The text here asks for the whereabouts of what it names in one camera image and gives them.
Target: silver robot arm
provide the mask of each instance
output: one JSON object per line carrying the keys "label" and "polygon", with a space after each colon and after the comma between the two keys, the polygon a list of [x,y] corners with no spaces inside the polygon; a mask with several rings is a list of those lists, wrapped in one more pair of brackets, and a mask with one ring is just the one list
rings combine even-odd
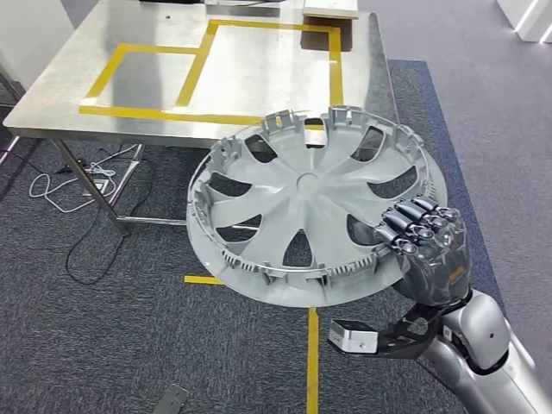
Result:
{"label": "silver robot arm", "polygon": [[[417,302],[390,329],[332,321],[328,341],[345,354],[416,359],[424,356],[470,414],[552,414],[535,363],[498,305],[470,288],[470,251],[458,210],[424,196],[382,215],[377,235],[400,265],[395,288]],[[419,317],[421,335],[408,332]]]}

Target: white wall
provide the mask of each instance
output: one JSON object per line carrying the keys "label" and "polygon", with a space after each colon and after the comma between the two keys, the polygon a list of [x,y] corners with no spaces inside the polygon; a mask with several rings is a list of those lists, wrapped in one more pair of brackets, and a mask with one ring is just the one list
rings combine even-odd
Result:
{"label": "white wall", "polygon": [[506,18],[515,28],[532,0],[497,0]]}
{"label": "white wall", "polygon": [[72,33],[60,0],[0,0],[0,66],[26,89]]}
{"label": "white wall", "polygon": [[[518,29],[517,34],[523,41],[540,41],[552,24],[552,0],[497,0],[497,3],[512,27]],[[550,42],[550,36],[543,41]]]}

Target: floor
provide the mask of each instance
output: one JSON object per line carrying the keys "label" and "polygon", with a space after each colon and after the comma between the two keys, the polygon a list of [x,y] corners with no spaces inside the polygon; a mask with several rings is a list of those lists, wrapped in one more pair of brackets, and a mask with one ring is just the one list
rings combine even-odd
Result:
{"label": "floor", "polygon": [[[399,115],[425,138],[446,174],[474,248],[476,288],[502,300],[424,62],[389,62]],[[101,144],[71,143],[85,160]],[[104,147],[114,152],[114,147]],[[17,153],[47,172],[63,162],[48,142],[23,140]],[[118,206],[137,214],[183,218],[187,178],[205,151],[148,148]],[[125,163],[109,165],[119,174]],[[70,246],[96,214],[91,206],[61,215],[29,200],[37,175],[10,158],[0,169],[0,412],[150,413],[171,382],[186,387],[184,412],[290,413],[307,408],[307,311],[260,304],[220,285],[182,283],[205,274],[185,229],[134,226],[113,268],[82,286],[65,271]],[[54,185],[66,179],[54,175]],[[56,197],[76,203],[78,186]],[[103,218],[69,266],[76,279],[101,276],[120,238]],[[412,361],[346,358],[324,341],[331,317],[361,318],[377,328],[397,320],[409,301],[393,289],[319,309],[319,412],[463,413],[453,395]]]}

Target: yellow tape line on floor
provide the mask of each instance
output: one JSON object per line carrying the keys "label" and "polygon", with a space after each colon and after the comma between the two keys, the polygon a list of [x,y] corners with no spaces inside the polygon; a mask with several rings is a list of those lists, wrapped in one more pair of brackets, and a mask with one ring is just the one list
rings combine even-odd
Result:
{"label": "yellow tape line on floor", "polygon": [[[183,283],[224,285],[212,276],[185,275]],[[306,414],[319,414],[319,314],[316,308],[309,308],[307,339],[307,410]]]}
{"label": "yellow tape line on floor", "polygon": [[212,276],[195,276],[193,274],[187,274],[184,276],[183,282],[199,283],[203,285],[224,285],[223,282]]}
{"label": "yellow tape line on floor", "polygon": [[307,414],[319,414],[319,314],[309,308],[307,340]]}

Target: metal table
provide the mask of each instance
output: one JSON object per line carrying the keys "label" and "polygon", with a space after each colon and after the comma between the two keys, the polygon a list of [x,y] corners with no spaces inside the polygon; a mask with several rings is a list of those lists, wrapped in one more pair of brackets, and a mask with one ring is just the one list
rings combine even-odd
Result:
{"label": "metal table", "polygon": [[[4,124],[51,139],[125,233],[122,222],[185,224],[114,212],[144,144],[210,147],[267,114],[336,104],[397,122],[375,15],[100,0]],[[141,145],[105,200],[66,140]]]}

